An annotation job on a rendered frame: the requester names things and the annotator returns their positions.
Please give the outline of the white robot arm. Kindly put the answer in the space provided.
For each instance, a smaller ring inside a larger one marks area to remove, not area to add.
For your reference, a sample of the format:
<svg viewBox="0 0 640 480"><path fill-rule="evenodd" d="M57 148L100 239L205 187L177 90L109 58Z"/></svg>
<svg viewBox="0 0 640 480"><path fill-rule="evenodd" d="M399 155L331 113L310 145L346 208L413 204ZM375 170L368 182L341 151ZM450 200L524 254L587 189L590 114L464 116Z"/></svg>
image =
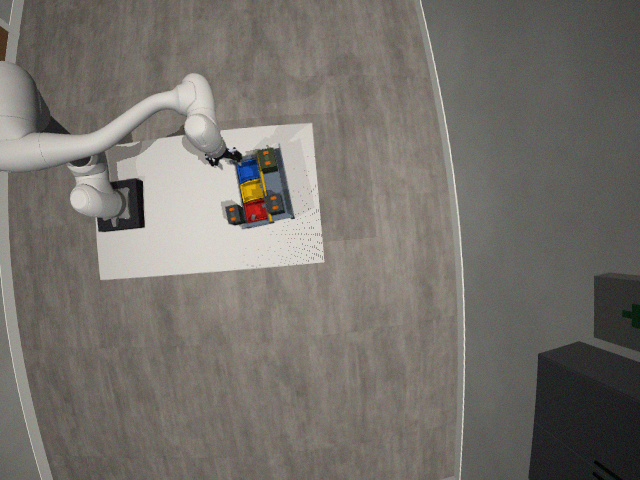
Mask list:
<svg viewBox="0 0 640 480"><path fill-rule="evenodd" d="M0 172L39 171L66 163L76 180L72 207L86 216L111 219L118 227L119 219L131 219L130 188L113 189L104 151L165 109L187 117L184 131L194 147L211 158L224 154L213 93L200 74L186 75L173 90L147 97L93 133L73 135L50 117L31 75L17 64L0 61Z"/></svg>

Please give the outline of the blue bin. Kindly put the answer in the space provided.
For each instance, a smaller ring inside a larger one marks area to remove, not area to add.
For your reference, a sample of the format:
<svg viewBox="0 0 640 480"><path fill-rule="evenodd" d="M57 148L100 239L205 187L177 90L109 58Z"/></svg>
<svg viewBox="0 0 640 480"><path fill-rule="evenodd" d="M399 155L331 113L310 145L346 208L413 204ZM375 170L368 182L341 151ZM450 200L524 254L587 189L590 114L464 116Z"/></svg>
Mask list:
<svg viewBox="0 0 640 480"><path fill-rule="evenodd" d="M243 184L243 183L245 183L247 181L260 179L259 178L260 175L259 175L259 170L258 170L258 165L257 165L256 159L244 161L244 162L241 163L241 165L242 166L239 166L239 165L237 166L238 175L239 175L239 181L240 181L241 184ZM254 179L254 178L256 178L256 179Z"/></svg>

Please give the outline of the yellow open bin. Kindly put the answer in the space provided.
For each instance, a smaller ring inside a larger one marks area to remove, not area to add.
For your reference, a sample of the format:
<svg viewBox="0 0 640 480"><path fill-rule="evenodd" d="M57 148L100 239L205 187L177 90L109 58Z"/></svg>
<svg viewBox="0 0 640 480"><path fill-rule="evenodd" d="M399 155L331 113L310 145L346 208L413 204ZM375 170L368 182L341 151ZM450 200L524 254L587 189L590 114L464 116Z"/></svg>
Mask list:
<svg viewBox="0 0 640 480"><path fill-rule="evenodd" d="M252 202L252 201L264 199L262 188L260 188L260 186L259 186L260 184L261 184L260 183L260 179L247 181L247 182L241 184L240 188L241 188L243 202L245 204L249 203L249 202Z"/></svg>

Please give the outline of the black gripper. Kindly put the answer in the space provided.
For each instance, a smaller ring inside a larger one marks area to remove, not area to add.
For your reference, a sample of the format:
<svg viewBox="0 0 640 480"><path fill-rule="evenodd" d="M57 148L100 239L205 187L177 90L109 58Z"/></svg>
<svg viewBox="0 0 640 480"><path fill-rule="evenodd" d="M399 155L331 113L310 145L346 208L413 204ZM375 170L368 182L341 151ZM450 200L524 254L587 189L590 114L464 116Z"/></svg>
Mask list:
<svg viewBox="0 0 640 480"><path fill-rule="evenodd" d="M226 153L227 153L227 154L226 154ZM225 154L226 154L226 155L225 155ZM230 155L229 155L229 154L230 154ZM229 155L229 156L228 156L228 155ZM231 158L230 158L230 157L231 157ZM211 166L216 165L216 166L217 166L217 167L219 167L221 170L223 170L223 166L222 166L222 164L219 162L219 160L220 160L220 159L227 158L227 159L235 160L235 161L237 161L237 163L238 163L240 166L242 166L242 165L241 165L241 160L243 159L243 158L242 158L242 154L241 154L238 150L236 150L236 147L233 147L233 149L231 149L231 150L230 150L230 149L228 149L228 148L226 147L226 151L225 151L225 153L224 153L222 156L220 156L220 157L218 157L218 158L213 158L213 159L215 159L215 161L213 161L213 160L212 160L212 158L211 158L211 157L208 157L206 154L205 154L205 158L206 158L206 160L210 163L210 165L211 165ZM211 162L211 160L212 160L213 162ZM216 161L218 161L218 162L216 162ZM240 162L239 162L239 161L240 161ZM219 164L219 165L218 165L218 164Z"/></svg>

